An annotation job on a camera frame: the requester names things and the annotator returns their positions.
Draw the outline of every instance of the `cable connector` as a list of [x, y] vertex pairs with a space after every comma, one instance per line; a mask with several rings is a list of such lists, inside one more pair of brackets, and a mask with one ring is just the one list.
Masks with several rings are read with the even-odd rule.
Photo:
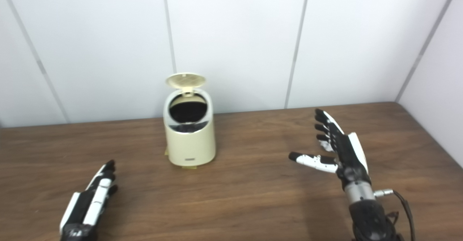
[[394, 190], [392, 189], [385, 189], [385, 190], [377, 190], [373, 193], [376, 198], [382, 197], [384, 195], [391, 195], [394, 194]]

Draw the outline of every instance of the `open lid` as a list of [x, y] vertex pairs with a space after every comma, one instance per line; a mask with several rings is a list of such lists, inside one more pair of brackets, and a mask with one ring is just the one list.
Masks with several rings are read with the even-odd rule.
[[181, 89], [183, 96], [193, 96], [193, 88], [202, 86], [205, 78], [193, 73], [177, 73], [169, 76], [166, 83], [173, 88]]

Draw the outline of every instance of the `trash can opening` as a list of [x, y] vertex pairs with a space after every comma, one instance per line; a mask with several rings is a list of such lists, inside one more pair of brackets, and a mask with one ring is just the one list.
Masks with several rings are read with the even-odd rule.
[[199, 94], [175, 97], [170, 102], [170, 116], [178, 123], [191, 124], [200, 121], [207, 112], [207, 103]]

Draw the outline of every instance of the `fingertip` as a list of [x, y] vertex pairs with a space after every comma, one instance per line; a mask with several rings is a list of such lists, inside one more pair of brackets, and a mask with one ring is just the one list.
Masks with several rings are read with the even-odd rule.
[[301, 157], [302, 155], [304, 155], [304, 154], [299, 153], [299, 152], [291, 152], [288, 157], [289, 157], [290, 160], [296, 161], [297, 158]]

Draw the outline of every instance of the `wooden table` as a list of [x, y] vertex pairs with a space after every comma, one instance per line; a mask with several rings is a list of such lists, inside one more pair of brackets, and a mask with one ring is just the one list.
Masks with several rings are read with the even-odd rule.
[[[359, 135], [374, 189], [409, 200], [417, 240], [463, 240], [463, 171], [401, 106], [324, 109]], [[59, 240], [72, 193], [115, 159], [99, 241], [349, 241], [337, 177], [288, 160], [323, 153], [313, 126], [313, 108], [218, 114], [217, 157], [197, 170], [164, 156], [162, 119], [2, 129], [0, 240]], [[381, 201], [408, 240], [399, 201]]]

